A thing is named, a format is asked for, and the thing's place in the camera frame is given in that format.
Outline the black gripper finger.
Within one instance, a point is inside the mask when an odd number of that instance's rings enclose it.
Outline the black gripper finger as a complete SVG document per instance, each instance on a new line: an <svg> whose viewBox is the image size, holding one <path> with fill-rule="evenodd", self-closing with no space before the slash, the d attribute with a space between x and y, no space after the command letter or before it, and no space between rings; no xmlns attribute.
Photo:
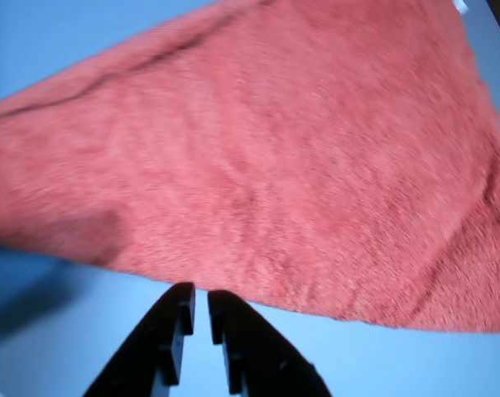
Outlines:
<svg viewBox="0 0 500 397"><path fill-rule="evenodd" d="M195 286L171 286L147 311L84 393L167 396L180 382L184 339L193 334Z"/></svg>
<svg viewBox="0 0 500 397"><path fill-rule="evenodd" d="M213 344L223 348L231 395L330 395L315 367L243 299L215 290L208 292L208 306Z"/></svg>

